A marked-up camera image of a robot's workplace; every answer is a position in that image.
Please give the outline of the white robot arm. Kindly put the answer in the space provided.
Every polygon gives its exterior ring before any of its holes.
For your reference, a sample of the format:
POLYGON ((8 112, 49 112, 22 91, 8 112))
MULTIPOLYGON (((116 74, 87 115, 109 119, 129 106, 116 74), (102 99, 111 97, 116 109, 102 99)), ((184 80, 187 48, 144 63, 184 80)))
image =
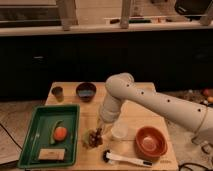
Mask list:
POLYGON ((105 82, 105 88, 107 93, 99 108, 99 116, 105 123, 116 121, 124 101, 129 100, 196 134, 213 136, 211 107, 138 88, 129 73, 110 76, 105 82))

